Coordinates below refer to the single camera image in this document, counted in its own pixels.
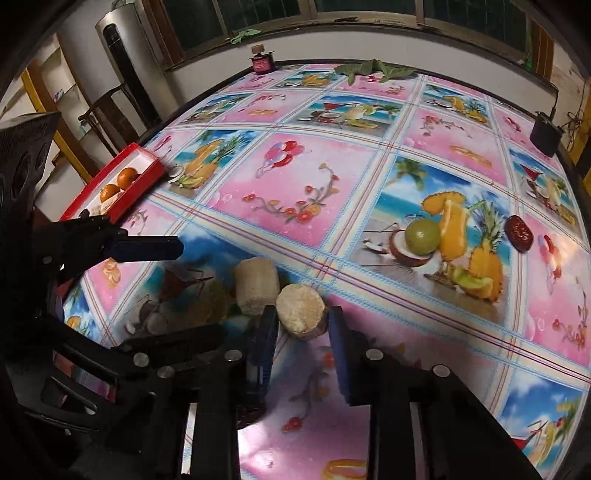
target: table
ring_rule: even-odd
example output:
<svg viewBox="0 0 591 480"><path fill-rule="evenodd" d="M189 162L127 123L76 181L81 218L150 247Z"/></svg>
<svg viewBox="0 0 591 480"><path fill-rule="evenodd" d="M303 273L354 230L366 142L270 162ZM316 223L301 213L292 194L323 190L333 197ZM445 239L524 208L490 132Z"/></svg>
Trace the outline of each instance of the table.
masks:
<svg viewBox="0 0 591 480"><path fill-rule="evenodd" d="M335 66L245 74L158 132L146 148L169 177L123 227L178 235L184 254L90 269L68 324L105 346L145 335L155 309L169 330L218 319L240 330L232 269L263 255L377 348L449 366L552 478L590 380L589 240L560 161L529 141L530 116L476 87L420 72L349 85ZM504 234L510 215L533 232L526 254ZM397 231L446 216L439 249L410 266ZM362 477L369 410L344 403L327 335L280 334L267 400L239 432L243 478Z"/></svg>

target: chair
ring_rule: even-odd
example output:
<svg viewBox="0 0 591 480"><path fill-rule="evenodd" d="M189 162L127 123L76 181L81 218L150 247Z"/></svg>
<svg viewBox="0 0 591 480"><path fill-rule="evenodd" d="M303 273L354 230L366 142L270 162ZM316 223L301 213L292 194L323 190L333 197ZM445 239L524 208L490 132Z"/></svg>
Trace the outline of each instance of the chair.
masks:
<svg viewBox="0 0 591 480"><path fill-rule="evenodd" d="M113 100L113 96L118 92L125 95L145 129L148 122L124 83L106 92L84 114L78 117L78 120L88 122L96 136L113 156L116 156L130 143L139 140L138 132ZM105 138L103 132L109 137L110 142Z"/></svg>

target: window frame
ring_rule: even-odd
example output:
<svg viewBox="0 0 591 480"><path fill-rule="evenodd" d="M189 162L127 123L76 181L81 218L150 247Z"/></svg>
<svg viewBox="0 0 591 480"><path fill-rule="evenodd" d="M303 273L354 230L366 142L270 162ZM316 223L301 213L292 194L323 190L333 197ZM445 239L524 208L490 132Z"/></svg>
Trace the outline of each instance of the window frame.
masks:
<svg viewBox="0 0 591 480"><path fill-rule="evenodd" d="M213 3L217 19L220 22L224 34L189 50L183 50L176 38L172 23L164 8L163 0L142 0L146 15L158 41L158 45L163 51L166 68L178 67L185 61L198 58L219 47L229 46L230 38L238 34L238 31L232 31L227 28L217 0L210 1ZM485 50L500 55L515 63L523 61L527 57L525 52L521 52L500 40L489 37L475 30L470 30L469 28L437 20L435 18L426 18L424 16L423 0L415 0L415 15L373 11L318 12L314 0L298 0L298 5L300 7L300 15L269 20L245 28L256 28L262 33L273 33L314 25L326 26L333 24L336 20L355 17L356 19L354 21L341 21L339 23L348 25L371 24L384 27L402 27L427 32L429 32L430 29L436 29L436 33L484 48ZM527 13L526 22L526 35L529 35L531 31L531 18Z"/></svg>

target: silver screw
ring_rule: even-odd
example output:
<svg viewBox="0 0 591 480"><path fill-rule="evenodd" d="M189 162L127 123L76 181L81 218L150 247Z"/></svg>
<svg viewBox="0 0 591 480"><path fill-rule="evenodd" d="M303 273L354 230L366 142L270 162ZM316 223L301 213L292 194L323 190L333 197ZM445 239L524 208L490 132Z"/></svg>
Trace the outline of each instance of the silver screw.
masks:
<svg viewBox="0 0 591 480"><path fill-rule="evenodd" d="M238 362L242 358L240 350L228 350L223 356L228 362Z"/></svg>
<svg viewBox="0 0 591 480"><path fill-rule="evenodd" d="M382 351L378 350L377 348L370 348L365 352L365 356L370 360L381 360L384 358Z"/></svg>
<svg viewBox="0 0 591 480"><path fill-rule="evenodd" d="M160 367L158 369L158 376L160 378L172 378L174 376L174 368L173 367Z"/></svg>
<svg viewBox="0 0 591 480"><path fill-rule="evenodd" d="M136 367L147 367L150 362L148 355L138 352L134 355L134 365Z"/></svg>
<svg viewBox="0 0 591 480"><path fill-rule="evenodd" d="M450 372L449 368L446 367L445 365L435 365L433 367L433 373L436 374L438 377L446 378L446 377L449 377L449 374L451 372Z"/></svg>

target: window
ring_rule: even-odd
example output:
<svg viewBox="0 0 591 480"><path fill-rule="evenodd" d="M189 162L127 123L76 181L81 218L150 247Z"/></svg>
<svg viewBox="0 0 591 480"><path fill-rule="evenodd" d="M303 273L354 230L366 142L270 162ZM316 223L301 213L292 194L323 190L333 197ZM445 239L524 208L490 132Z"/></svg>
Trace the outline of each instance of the window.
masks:
<svg viewBox="0 0 591 480"><path fill-rule="evenodd" d="M527 16L510 0L142 1L170 66L247 28L273 31L343 19L410 27L419 21L513 60L523 60L528 45Z"/></svg>

